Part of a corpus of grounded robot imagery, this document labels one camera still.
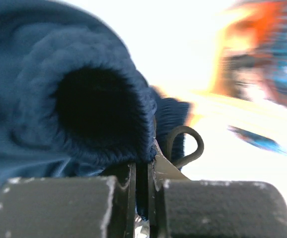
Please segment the dark hole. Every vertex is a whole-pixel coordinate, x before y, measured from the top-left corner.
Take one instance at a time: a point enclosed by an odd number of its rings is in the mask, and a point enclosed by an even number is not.
[[[130,142],[133,134],[125,80],[115,72],[82,68],[67,74],[55,94],[59,123],[93,146]]]

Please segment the black object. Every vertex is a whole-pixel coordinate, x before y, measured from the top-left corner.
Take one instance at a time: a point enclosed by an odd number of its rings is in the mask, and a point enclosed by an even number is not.
[[[150,238],[287,238],[287,207],[272,185],[190,181],[155,148],[153,164],[95,178],[12,179],[0,190],[0,238],[131,238],[136,191],[146,194],[137,206]]]

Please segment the dark blue towel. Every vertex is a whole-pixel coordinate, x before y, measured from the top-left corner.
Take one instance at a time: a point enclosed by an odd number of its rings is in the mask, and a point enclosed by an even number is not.
[[[154,114],[163,148],[188,107],[160,98],[94,16],[58,2],[0,0],[0,184],[148,163]],[[183,137],[173,155],[183,155]]]

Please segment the navy blue fabric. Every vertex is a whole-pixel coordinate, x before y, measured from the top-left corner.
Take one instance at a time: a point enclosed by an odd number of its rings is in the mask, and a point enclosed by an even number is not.
[[[187,109],[149,88],[123,42],[92,15],[58,2],[0,0],[0,185],[148,163],[154,114],[164,148]],[[179,157],[183,138],[175,143]]]

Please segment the white surface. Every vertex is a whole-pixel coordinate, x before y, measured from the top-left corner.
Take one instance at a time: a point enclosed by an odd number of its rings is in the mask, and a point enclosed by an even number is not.
[[[151,84],[205,88],[214,54],[213,16],[233,0],[77,0],[74,4],[104,19],[127,44]],[[191,179],[259,180],[275,185],[287,202],[287,157],[259,150],[219,125],[198,125],[205,153],[183,169]],[[187,152],[194,150],[187,139]]]

